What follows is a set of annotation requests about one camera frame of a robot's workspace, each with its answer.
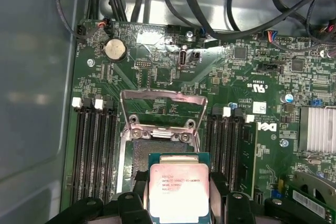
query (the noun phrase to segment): heatsink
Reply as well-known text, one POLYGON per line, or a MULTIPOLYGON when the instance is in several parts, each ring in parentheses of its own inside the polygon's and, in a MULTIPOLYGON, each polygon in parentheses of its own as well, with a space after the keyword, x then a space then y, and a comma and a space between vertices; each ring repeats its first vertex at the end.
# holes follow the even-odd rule
POLYGON ((300 121, 300 150, 336 153, 336 110, 302 108, 300 121))

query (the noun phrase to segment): black memory slot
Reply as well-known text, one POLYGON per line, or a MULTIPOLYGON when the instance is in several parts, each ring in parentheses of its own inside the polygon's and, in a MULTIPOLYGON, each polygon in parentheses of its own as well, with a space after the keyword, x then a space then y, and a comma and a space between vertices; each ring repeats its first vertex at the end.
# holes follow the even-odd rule
POLYGON ((99 198, 99 192, 101 184, 101 168, 103 160, 103 149, 104 149, 104 135, 105 135, 105 124, 106 124, 106 115, 99 114, 98 127, 96 131, 96 142, 95 142, 95 157, 94 157, 94 174, 93 174, 93 198, 99 198))
POLYGON ((110 190, 112 187, 113 158, 114 158, 114 138, 116 133, 117 118, 115 115, 108 115, 108 133, 106 134, 106 156, 105 156, 105 178, 104 193, 102 200, 105 204, 110 201, 110 190))
POLYGON ((80 177, 80 157, 82 152, 82 140, 85 128, 85 112, 84 110, 77 111, 77 126, 76 126, 76 139, 75 150, 72 169, 72 187, 70 192, 70 204, 72 205, 78 199, 79 177, 80 177))
POLYGON ((92 159, 92 147, 95 135, 95 121, 96 114, 94 111, 89 113, 88 125, 85 132, 85 145, 84 145, 84 169, 83 169, 83 181, 82 181, 82 195, 81 198, 89 197, 89 184, 90 184, 90 173, 91 173, 91 159, 92 159))

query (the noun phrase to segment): dell logo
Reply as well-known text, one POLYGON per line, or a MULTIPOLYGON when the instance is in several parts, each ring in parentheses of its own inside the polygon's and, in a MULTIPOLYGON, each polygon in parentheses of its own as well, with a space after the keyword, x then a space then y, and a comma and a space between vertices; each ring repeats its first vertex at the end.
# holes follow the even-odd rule
POLYGON ((258 122, 258 130, 261 131, 277 131, 277 124, 276 123, 260 123, 258 122))

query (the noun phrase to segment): chip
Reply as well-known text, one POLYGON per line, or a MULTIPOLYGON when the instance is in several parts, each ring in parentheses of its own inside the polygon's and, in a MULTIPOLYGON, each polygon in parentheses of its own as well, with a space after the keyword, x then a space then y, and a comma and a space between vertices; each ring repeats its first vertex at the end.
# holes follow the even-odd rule
POLYGON ((303 60, 296 59, 292 61, 292 71, 303 72, 303 60))
POLYGON ((246 47, 236 47, 235 48, 235 58, 236 59, 246 59, 247 49, 246 47))

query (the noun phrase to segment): motherboard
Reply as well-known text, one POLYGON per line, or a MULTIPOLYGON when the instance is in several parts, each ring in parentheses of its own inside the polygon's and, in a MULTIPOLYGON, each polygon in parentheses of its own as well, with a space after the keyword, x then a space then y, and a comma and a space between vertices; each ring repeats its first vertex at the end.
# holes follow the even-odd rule
POLYGON ((261 204, 296 172, 336 182, 336 73, 325 50, 294 54, 263 34, 220 41, 180 26, 100 28, 76 49, 62 209, 132 190, 150 153, 209 152, 212 172, 261 204))

